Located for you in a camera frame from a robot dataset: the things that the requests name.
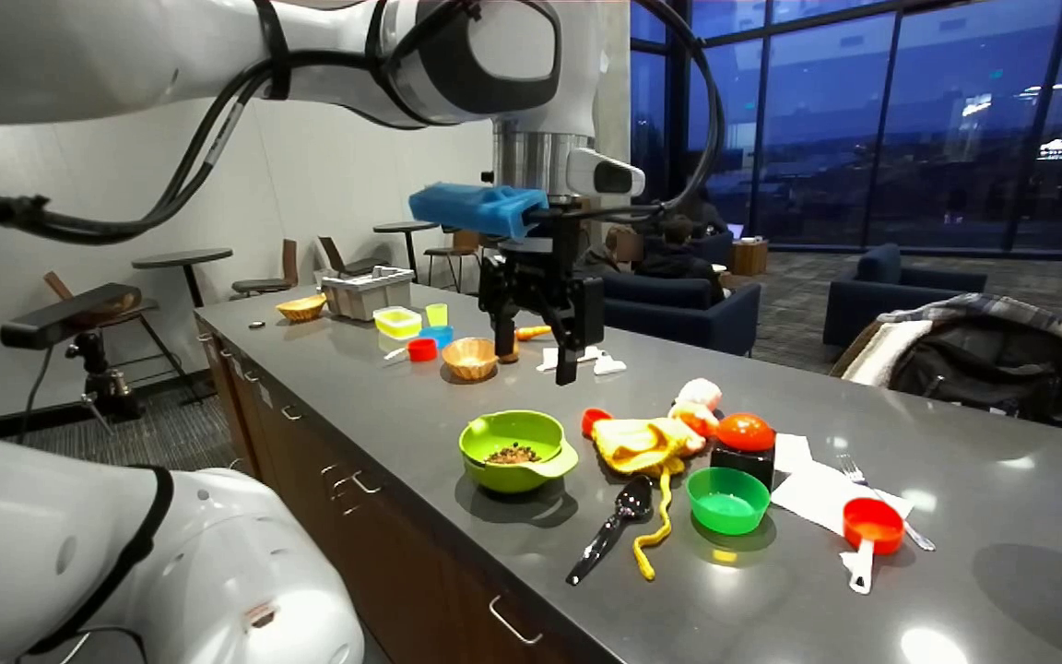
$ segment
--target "gray countertop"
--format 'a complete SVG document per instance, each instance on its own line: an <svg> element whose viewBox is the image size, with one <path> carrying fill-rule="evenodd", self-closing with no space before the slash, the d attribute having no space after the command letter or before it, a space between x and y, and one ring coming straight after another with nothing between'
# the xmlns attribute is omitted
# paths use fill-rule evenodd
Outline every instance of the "gray countertop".
<svg viewBox="0 0 1062 664"><path fill-rule="evenodd" d="M273 312L280 299L206 307L198 318L618 659L1062 659L1057 427L614 327L602 343L632 364L614 377L582 371L570 389L555 389L554 374L535 374L537 347L531 347L531 359L489 384L441 384L435 364L383 364L367 324L280 324ZM473 299L414 287L417 307L430 299L451 302L457 335L485 335ZM771 511L761 535L732 541L741 562L715 566L713 541L691 523L686 493L676 492L676 535L654 554L657 584L632 562L632 535L654 532L650 523L632 527L582 587L566 587L564 571L618 492L582 444L580 414L606 405L660 417L692 377L715 380L727 409L751 409L777 432L809 436L818 463L864 470L874 487L913 493L924 506L913 527L938 554L903 546L897 562L876 566L871 598L859 598L836 562L841 541ZM489 409L559 417L580 448L580 470L531 502L480 493L461 478L457 432Z"/></svg>

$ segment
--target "cable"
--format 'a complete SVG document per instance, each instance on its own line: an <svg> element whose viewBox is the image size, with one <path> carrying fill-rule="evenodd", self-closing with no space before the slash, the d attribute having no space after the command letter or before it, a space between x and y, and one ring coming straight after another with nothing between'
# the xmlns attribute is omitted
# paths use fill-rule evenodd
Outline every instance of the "cable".
<svg viewBox="0 0 1062 664"><path fill-rule="evenodd" d="M31 420L31 409L35 405L35 393L42 393L42 384L44 384L44 377L48 377L48 364L50 364L50 347L44 350L44 364L42 364L42 374L35 374L35 384L31 389L31 396L27 396L27 405L23 405L23 420L17 420L17 444L27 444L27 420Z"/></svg>
<svg viewBox="0 0 1062 664"><path fill-rule="evenodd" d="M676 16L676 8L668 8L660 0L639 0L639 5L650 8L682 41L691 59L697 63L697 72L702 72L702 77L708 86L708 104L713 104L708 144L703 144L703 154L702 154L692 177L686 182L686 187L676 200L664 200L664 202L654 202L654 206L614 206L614 211L602 211L597 206L597 211L582 211L582 216L564 216L564 219L576 219L576 223L607 219L607 216L618 216L622 223L650 223L650 219L657 219L664 211L686 206L697 197L697 187L703 187L703 182L713 174L713 159L715 159L715 150L723 144L723 100L720 100L720 88L715 88L715 77L713 77L713 67L703 59L702 41L691 34L682 16ZM206 114L203 114L193 144L188 144L188 150L182 154L172 177L167 182L160 202L144 219L136 219L136 223L93 223L93 219L77 219L77 216L50 216L44 197L11 197L11 200L0 197L0 225L23 230L31 238L44 238L44 241L64 241L64 245L126 245L134 238L144 238L144 233L167 225L172 216L182 216L193 202L193 197L206 185L206 177L214 174L219 159L224 154L224 144L237 134L247 100L264 83L280 83L283 67L289 67L289 73L303 72L303 67L353 67L353 72L367 72L367 73L383 73L387 77L393 72L393 63L401 57L410 57L414 48L417 48L417 39L401 41L401 48L393 48L383 59L378 57L376 59L343 57L343 52L289 52L289 57L273 52L264 63L258 63L247 73L231 77L214 96L214 104L206 106Z"/></svg>
<svg viewBox="0 0 1062 664"><path fill-rule="evenodd" d="M720 86L713 77L713 63L702 48L702 41L691 34L691 25L682 24L682 16L664 5L664 0L639 0L650 16L657 16L671 39L680 39L680 45L686 48L686 57L692 59L692 67L703 77L708 88L708 144L702 150L702 163L692 166L692 174L686 177L682 193L664 200L664 202L650 202L650 206L587 206L587 211L535 211L526 219L535 223L590 223L590 219L614 219L622 225L650 225L654 219L668 216L668 211L682 211L691 206L692 197L702 197L702 187L713 177L715 154L723 149L723 127L727 127L727 111L720 100Z"/></svg>
<svg viewBox="0 0 1062 664"><path fill-rule="evenodd" d="M723 149L727 114L723 114L723 100L720 100L720 86L713 77L708 57L703 57L702 41L691 34L691 25L682 24L682 16L671 5L664 5L664 0L639 0L639 5L650 8L671 31L671 39L682 41L686 57L692 59L692 67L703 77L708 104L713 104L708 106L713 111L708 114L708 144L702 150L702 163L692 166L686 187L676 200L664 202L668 211L680 211L708 185L708 174L713 174L715 154Z"/></svg>

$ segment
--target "sofa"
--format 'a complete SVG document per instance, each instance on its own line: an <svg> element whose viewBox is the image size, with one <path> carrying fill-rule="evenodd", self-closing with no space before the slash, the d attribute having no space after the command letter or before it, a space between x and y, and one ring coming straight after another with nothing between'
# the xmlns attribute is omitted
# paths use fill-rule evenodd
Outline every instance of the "sofa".
<svg viewBox="0 0 1062 664"><path fill-rule="evenodd" d="M671 248L660 238L639 238L635 272L650 277L708 272L715 262L731 265L731 248L732 248L731 233L702 238L691 241L686 248Z"/></svg>
<svg viewBox="0 0 1062 664"><path fill-rule="evenodd" d="M821 343L844 350L876 315L984 293L984 272L913 268L897 245L871 248L854 272L828 280Z"/></svg>
<svg viewBox="0 0 1062 664"><path fill-rule="evenodd" d="M761 287L723 297L708 277L606 277L606 324L727 353L757 343Z"/></svg>

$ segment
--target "food item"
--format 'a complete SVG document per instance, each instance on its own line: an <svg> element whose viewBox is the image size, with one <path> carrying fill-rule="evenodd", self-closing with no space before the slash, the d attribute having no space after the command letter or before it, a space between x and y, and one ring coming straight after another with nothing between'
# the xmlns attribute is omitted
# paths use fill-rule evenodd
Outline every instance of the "food item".
<svg viewBox="0 0 1062 664"><path fill-rule="evenodd" d="M523 463L537 463L537 453L523 444L509 444L499 453L489 453L485 463L500 464L500 470L521 470Z"/></svg>
<svg viewBox="0 0 1062 664"><path fill-rule="evenodd" d="M515 327L515 343L535 343L535 340L550 340L554 327L550 324L523 324Z"/></svg>

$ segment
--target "utensil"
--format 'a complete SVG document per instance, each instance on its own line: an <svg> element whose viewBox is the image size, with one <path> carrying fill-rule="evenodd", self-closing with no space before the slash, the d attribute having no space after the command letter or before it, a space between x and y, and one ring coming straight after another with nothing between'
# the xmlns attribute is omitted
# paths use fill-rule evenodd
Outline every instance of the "utensil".
<svg viewBox="0 0 1062 664"><path fill-rule="evenodd" d="M614 546L625 523L643 523L654 516L650 497L654 497L650 478L632 478L618 487L612 516L602 523L597 540L582 546L580 562L566 571L566 587L580 587L606 562L606 554Z"/></svg>
<svg viewBox="0 0 1062 664"><path fill-rule="evenodd" d="M938 549L938 541L932 540L924 540L911 519L903 519L903 532L907 532L907 540L913 541L913 546L923 546L923 549Z"/></svg>
<svg viewBox="0 0 1062 664"><path fill-rule="evenodd" d="M852 571L852 592L871 593L874 559L891 559L903 546L903 516L880 497L852 497L841 511L844 541L854 554L841 554L841 566Z"/></svg>

